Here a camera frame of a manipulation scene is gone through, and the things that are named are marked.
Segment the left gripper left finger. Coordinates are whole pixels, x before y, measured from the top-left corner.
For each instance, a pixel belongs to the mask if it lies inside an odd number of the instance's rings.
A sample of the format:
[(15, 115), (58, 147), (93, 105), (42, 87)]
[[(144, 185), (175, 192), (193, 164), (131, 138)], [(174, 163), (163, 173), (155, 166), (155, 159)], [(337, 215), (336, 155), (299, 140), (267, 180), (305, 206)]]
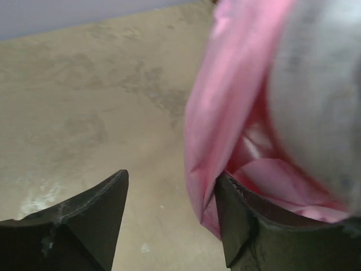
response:
[(128, 187), (120, 170), (57, 205), (1, 221), (1, 270), (111, 270)]

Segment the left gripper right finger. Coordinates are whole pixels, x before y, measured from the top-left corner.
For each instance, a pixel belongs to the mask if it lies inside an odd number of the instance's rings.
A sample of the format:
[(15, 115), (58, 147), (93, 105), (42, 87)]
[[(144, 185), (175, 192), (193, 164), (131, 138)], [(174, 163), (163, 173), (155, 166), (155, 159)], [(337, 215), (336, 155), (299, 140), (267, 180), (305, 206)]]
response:
[(271, 203), (223, 172), (215, 199), (231, 270), (360, 270), (360, 219), (328, 224)]

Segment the pink rose-patterned pillowcase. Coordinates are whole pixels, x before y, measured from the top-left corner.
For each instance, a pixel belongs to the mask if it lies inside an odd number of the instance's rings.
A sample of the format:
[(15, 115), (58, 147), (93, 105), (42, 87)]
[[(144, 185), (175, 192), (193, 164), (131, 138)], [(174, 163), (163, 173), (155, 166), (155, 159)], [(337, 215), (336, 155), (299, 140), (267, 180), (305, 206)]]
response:
[(262, 199), (326, 223), (347, 208), (274, 141), (265, 91), (292, 1), (220, 1), (184, 118), (186, 188), (202, 226), (221, 234), (214, 187), (229, 173)]

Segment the white pillow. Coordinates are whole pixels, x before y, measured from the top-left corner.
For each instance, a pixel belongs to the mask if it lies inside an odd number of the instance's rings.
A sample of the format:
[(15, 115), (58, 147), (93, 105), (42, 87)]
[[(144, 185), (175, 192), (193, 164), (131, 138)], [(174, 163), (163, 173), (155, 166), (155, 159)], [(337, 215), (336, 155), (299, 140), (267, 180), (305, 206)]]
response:
[(276, 138), (294, 164), (341, 199), (360, 234), (360, 2), (296, 1), (268, 87)]

